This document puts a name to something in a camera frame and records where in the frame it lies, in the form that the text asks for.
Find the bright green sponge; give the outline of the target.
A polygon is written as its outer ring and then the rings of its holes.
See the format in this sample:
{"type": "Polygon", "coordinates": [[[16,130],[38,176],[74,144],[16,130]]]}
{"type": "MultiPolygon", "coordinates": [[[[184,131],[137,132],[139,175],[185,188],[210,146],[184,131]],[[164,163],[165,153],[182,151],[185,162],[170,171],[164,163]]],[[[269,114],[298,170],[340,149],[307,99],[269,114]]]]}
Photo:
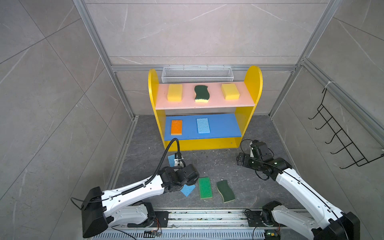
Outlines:
{"type": "Polygon", "coordinates": [[[199,178],[199,192],[202,200],[213,197],[211,180],[209,177],[199,178]]]}

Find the dark green sponge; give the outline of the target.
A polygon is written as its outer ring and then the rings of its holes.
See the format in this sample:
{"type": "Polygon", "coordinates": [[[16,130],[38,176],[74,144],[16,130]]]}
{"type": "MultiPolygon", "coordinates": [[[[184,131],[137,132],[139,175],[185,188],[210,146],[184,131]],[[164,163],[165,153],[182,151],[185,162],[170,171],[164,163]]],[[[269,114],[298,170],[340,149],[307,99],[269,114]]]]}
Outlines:
{"type": "Polygon", "coordinates": [[[208,91],[208,86],[206,85],[197,85],[194,88],[195,90],[195,102],[196,103],[208,103],[210,99],[210,93],[208,91]]]}
{"type": "Polygon", "coordinates": [[[228,203],[236,199],[235,194],[230,188],[227,180],[217,182],[217,189],[221,194],[224,203],[228,203]]]}

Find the orange sponge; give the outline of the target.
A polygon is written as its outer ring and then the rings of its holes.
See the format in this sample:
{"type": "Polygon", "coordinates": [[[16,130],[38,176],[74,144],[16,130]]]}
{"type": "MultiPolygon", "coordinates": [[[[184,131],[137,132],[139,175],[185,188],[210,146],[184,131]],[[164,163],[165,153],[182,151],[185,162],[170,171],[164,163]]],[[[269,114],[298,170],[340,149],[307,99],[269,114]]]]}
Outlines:
{"type": "Polygon", "coordinates": [[[171,121],[171,135],[180,136],[183,133],[183,121],[182,120],[172,120],[171,121]]]}

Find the blue sponge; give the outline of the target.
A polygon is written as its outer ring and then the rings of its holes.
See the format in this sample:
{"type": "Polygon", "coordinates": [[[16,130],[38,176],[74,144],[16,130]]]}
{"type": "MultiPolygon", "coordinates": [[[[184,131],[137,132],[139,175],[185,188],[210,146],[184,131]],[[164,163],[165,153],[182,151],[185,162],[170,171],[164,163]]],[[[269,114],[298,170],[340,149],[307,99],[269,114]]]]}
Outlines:
{"type": "Polygon", "coordinates": [[[197,118],[196,121],[199,134],[209,134],[211,132],[208,118],[197,118]]]}
{"type": "Polygon", "coordinates": [[[188,185],[184,185],[183,188],[181,189],[181,192],[183,193],[183,195],[185,197],[188,197],[192,192],[193,190],[196,188],[195,185],[191,185],[191,186],[188,186],[188,185]]]}
{"type": "Polygon", "coordinates": [[[169,162],[170,167],[174,167],[175,166],[175,155],[174,154],[168,156],[168,162],[169,162]]]}

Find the yellow sponge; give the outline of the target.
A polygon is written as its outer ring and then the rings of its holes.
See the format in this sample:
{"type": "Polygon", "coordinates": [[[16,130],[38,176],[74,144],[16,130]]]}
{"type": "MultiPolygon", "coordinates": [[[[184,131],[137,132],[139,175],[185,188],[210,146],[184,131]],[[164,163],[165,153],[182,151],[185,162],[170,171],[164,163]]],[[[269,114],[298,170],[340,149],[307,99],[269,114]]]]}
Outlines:
{"type": "Polygon", "coordinates": [[[170,84],[168,88],[167,100],[168,102],[181,102],[183,98],[183,85],[170,84]]]}
{"type": "Polygon", "coordinates": [[[240,98],[240,92],[236,84],[222,84],[221,89],[226,101],[238,100],[240,98]]]}

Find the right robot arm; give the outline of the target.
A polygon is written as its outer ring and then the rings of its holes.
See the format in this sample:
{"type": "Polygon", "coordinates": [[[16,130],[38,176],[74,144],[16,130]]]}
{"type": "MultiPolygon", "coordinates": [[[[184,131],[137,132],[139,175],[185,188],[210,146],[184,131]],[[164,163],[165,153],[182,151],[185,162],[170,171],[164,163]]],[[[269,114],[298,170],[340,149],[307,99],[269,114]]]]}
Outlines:
{"type": "Polygon", "coordinates": [[[239,166],[263,173],[284,187],[308,211],[306,217],[272,201],[263,206],[259,217],[245,210],[249,223],[286,226],[309,240],[359,240],[361,224],[352,212],[344,213],[306,183],[283,158],[275,158],[267,144],[258,140],[250,143],[250,153],[240,152],[239,166]]]}

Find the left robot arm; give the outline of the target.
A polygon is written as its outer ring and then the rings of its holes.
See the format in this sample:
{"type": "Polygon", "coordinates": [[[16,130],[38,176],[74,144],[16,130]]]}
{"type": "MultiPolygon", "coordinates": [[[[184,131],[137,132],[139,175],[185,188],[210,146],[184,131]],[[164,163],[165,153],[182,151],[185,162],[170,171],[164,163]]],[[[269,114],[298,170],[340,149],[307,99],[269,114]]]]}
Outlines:
{"type": "Polygon", "coordinates": [[[192,164],[164,167],[156,175],[122,188],[107,191],[102,191],[100,187],[91,189],[80,207],[83,238],[94,237],[119,225],[129,228],[151,226],[157,216],[152,204],[144,200],[181,191],[184,186],[194,185],[199,176],[192,164]]]}

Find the yellow shelf with coloured boards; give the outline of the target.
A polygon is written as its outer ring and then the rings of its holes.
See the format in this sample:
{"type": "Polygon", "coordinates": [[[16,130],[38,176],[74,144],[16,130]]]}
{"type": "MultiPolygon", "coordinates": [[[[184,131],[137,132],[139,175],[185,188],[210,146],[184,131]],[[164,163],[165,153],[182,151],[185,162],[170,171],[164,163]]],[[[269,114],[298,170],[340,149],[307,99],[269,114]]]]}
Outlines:
{"type": "Polygon", "coordinates": [[[181,102],[168,102],[170,84],[159,80],[156,70],[148,75],[150,101],[164,147],[178,138],[182,151],[239,148],[247,127],[262,95],[263,75],[257,66],[251,66],[240,82],[184,83],[181,102]],[[222,84],[236,84],[240,98],[226,101],[222,84]],[[208,103],[195,102],[195,86],[206,85],[210,93],[208,103]],[[211,132],[199,134],[197,118],[208,118],[211,132]],[[183,121],[183,133],[171,135],[171,121],[183,121]]]}

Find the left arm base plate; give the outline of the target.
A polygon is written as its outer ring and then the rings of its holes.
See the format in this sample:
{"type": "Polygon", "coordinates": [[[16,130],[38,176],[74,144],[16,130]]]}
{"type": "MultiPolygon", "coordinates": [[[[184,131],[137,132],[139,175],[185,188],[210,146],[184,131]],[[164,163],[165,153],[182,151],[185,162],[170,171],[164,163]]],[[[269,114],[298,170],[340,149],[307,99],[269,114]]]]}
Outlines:
{"type": "Polygon", "coordinates": [[[154,214],[151,214],[147,220],[145,220],[141,224],[127,224],[128,228],[166,228],[168,226],[169,221],[168,211],[155,211],[154,214]]]}

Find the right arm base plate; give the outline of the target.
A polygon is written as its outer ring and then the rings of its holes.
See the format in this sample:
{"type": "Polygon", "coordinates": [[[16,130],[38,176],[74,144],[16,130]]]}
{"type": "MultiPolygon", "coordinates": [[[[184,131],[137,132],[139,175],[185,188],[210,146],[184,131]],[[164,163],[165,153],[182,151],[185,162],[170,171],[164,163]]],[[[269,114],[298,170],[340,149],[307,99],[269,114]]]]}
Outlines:
{"type": "Polygon", "coordinates": [[[252,211],[245,209],[244,214],[246,216],[249,227],[262,227],[268,226],[263,218],[263,211],[252,211]]]}

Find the aluminium mounting rail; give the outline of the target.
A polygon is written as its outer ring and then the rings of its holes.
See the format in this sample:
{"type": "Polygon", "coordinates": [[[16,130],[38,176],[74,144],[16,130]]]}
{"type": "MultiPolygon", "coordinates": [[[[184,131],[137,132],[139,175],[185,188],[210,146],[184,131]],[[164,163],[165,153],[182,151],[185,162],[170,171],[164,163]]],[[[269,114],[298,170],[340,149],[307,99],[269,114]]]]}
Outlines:
{"type": "Polygon", "coordinates": [[[249,227],[245,209],[170,209],[166,228],[108,228],[86,240],[280,240],[285,234],[307,237],[274,219],[266,226],[249,227]]]}

